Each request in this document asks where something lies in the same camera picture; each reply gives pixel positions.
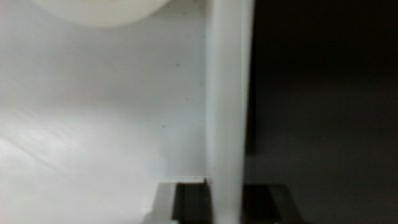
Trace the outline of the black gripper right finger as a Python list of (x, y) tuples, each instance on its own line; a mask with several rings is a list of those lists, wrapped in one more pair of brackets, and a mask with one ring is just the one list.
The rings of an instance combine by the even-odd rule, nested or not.
[(242, 203), (243, 224), (307, 224), (290, 189), (281, 184), (247, 184)]

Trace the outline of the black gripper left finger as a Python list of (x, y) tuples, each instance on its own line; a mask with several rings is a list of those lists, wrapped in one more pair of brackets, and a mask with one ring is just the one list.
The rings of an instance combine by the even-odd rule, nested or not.
[(142, 224), (211, 224), (211, 193), (206, 183), (162, 183)]

